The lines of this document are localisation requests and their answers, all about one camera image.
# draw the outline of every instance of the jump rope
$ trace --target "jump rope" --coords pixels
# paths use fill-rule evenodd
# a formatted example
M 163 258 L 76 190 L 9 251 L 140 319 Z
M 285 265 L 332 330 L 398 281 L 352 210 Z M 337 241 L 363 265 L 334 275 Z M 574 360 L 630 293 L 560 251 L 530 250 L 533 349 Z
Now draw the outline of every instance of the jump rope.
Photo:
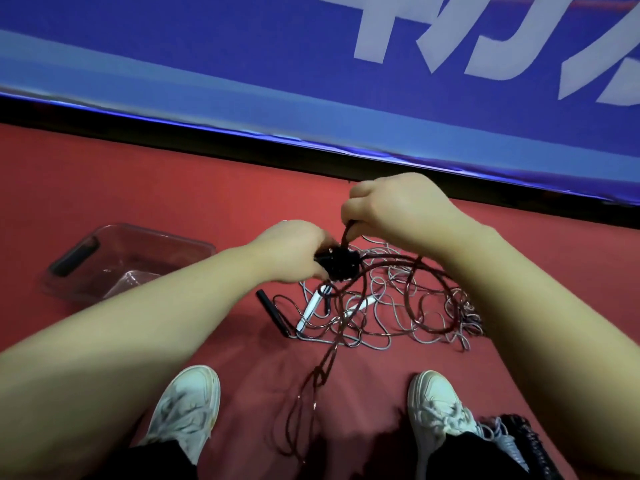
M 315 310 L 304 314 L 296 302 L 285 295 L 277 294 L 269 300 L 262 291 L 258 297 L 267 309 L 281 333 L 292 339 L 328 344 L 329 348 L 318 365 L 303 381 L 300 391 L 289 411 L 285 424 L 286 449 L 281 453 L 295 456 L 304 463 L 300 452 L 300 431 L 304 410 L 303 396 L 311 387 L 311 417 L 309 423 L 309 444 L 314 437 L 317 393 L 327 382 L 332 370 L 338 348 L 345 346 L 354 348 L 365 346 L 375 350 L 387 350 L 392 338 L 409 335 L 421 344 L 432 344 L 445 341 L 459 341 L 462 349 L 470 348 L 467 336 L 483 334 L 482 320 L 469 302 L 464 291 L 450 285 L 452 279 L 441 269 L 429 266 L 422 257 L 402 254 L 386 242 L 374 241 L 364 237 L 375 247 L 367 250 L 350 246 L 347 233 L 354 224 L 347 224 L 340 246 L 329 248 L 316 254 L 316 261 L 329 273 L 329 281 L 320 284 L 318 293 L 331 306 L 325 307 L 324 315 Z M 425 271 L 434 277 L 440 285 L 439 289 L 430 288 L 416 281 L 416 274 Z M 300 282 L 307 304 L 311 302 L 313 293 L 306 282 Z M 425 310 L 425 300 L 430 296 L 444 300 L 444 313 Z M 287 301 L 298 313 L 298 323 L 294 324 L 278 303 Z M 372 305 L 373 320 L 370 320 L 368 305 Z M 397 325 L 391 330 L 380 318 L 382 307 L 390 307 Z M 435 314 L 442 321 L 441 328 L 428 326 L 427 316 Z M 376 327 L 371 330 L 371 323 Z

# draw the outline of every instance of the person's left arm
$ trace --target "person's left arm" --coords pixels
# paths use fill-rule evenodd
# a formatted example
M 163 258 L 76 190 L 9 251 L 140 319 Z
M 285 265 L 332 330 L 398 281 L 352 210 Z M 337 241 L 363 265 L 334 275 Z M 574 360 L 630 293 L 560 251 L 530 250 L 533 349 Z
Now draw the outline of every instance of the person's left arm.
M 263 282 L 327 277 L 332 244 L 304 221 L 87 308 L 0 354 L 0 476 L 90 468 L 240 298 Z

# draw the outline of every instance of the red carpet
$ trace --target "red carpet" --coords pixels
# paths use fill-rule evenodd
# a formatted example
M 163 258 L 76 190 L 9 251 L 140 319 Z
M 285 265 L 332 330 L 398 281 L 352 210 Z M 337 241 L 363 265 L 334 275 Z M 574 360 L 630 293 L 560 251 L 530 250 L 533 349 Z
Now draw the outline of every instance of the red carpet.
M 219 250 L 244 244 L 283 219 L 309 220 L 338 238 L 342 233 L 339 209 L 350 186 L 342 180 L 5 125 L 0 140 L 3 348 L 70 313 L 71 307 L 38 291 L 36 277 L 100 225 L 128 222 L 209 241 Z M 640 340 L 640 232 L 458 204 Z M 265 290 L 301 300 L 297 285 Z M 299 473 L 296 461 L 279 455 L 270 438 L 282 434 L 283 419 L 275 416 L 287 392 L 325 348 L 282 338 L 250 295 L 193 359 L 212 366 L 223 388 L 201 477 L 412 478 L 415 445 L 410 429 L 399 424 L 400 412 L 410 375 L 426 369 L 446 375 L 476 416 L 515 412 L 532 418 L 491 342 L 473 339 L 471 347 L 462 354 L 400 337 L 384 352 L 341 349 L 319 398 L 323 436 L 310 467 Z

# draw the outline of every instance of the black pants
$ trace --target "black pants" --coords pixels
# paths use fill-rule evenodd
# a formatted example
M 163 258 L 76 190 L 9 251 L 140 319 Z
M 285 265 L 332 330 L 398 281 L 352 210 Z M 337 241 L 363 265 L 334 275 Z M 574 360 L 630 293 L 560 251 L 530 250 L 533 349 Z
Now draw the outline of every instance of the black pants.
M 91 480 L 153 478 L 196 480 L 198 473 L 176 441 L 117 452 Z M 448 436 L 429 459 L 428 480 L 530 479 L 524 469 L 491 442 L 473 433 Z

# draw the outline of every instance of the person's right arm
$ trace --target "person's right arm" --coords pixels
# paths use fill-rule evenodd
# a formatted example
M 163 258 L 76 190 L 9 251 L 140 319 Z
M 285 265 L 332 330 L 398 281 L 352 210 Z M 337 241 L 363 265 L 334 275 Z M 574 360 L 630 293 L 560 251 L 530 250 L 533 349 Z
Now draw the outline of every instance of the person's right arm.
M 536 417 L 583 478 L 640 476 L 640 348 L 427 177 L 352 188 L 342 220 L 435 259 L 467 291 Z

